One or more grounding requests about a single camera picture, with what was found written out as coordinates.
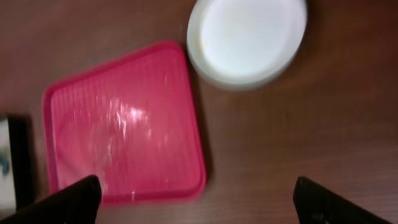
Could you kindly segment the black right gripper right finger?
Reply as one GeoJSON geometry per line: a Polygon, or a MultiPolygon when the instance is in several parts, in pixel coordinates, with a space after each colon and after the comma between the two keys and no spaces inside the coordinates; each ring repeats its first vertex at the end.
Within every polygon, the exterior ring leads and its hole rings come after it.
{"type": "Polygon", "coordinates": [[[307,177],[299,177],[293,193],[300,224],[390,224],[307,177]]]}

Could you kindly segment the white plate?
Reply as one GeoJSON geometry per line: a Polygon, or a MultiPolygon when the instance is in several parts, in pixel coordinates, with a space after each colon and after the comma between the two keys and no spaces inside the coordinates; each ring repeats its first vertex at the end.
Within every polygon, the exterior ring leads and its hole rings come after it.
{"type": "Polygon", "coordinates": [[[307,21],[306,0],[198,0],[187,27],[188,56],[219,88],[257,88],[290,65],[307,21]]]}

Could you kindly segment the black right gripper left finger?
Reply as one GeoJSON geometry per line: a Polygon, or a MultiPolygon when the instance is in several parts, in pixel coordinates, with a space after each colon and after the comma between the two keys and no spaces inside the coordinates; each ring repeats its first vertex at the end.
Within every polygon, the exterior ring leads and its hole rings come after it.
{"type": "Polygon", "coordinates": [[[101,198],[99,178],[89,175],[43,201],[2,219],[1,224],[95,224],[101,198]]]}

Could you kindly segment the green yellow sponge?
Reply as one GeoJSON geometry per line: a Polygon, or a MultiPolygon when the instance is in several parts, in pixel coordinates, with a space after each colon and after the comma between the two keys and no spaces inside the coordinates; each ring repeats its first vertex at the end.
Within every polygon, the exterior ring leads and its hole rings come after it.
{"type": "Polygon", "coordinates": [[[10,169],[10,162],[9,162],[9,148],[6,146],[1,147],[0,151],[0,157],[1,157],[1,167],[2,167],[2,175],[6,176],[9,173],[10,169]]]}

